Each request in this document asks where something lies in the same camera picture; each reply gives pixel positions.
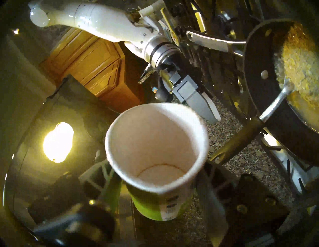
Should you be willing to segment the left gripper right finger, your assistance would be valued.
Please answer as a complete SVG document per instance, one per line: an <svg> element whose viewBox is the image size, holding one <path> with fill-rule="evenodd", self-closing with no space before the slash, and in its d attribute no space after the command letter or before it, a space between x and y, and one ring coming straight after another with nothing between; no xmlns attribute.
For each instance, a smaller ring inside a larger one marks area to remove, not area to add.
<svg viewBox="0 0 319 247"><path fill-rule="evenodd" d="M254 175L202 169L196 190L212 247L270 247L289 209Z"/></svg>

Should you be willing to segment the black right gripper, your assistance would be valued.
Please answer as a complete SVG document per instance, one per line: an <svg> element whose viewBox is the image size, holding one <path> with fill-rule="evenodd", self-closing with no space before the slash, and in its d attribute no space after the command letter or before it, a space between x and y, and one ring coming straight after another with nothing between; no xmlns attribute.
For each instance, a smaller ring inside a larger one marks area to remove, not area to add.
<svg viewBox="0 0 319 247"><path fill-rule="evenodd" d="M183 54L169 55L162 64L165 64L168 72L178 72L178 74L172 75L172 92L181 103L186 102L201 117L212 124L221 121L221 116L212 99L205 92L199 92L199 86L194 81L197 79L197 69Z"/></svg>

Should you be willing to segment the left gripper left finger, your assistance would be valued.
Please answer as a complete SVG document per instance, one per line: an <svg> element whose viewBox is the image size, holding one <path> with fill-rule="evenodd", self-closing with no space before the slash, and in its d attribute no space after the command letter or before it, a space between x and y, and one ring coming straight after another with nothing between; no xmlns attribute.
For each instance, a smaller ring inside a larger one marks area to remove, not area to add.
<svg viewBox="0 0 319 247"><path fill-rule="evenodd" d="M90 200L106 203L114 213L121 183L107 160L95 163L80 176L66 172L29 206L29 214L34 222L45 222Z"/></svg>

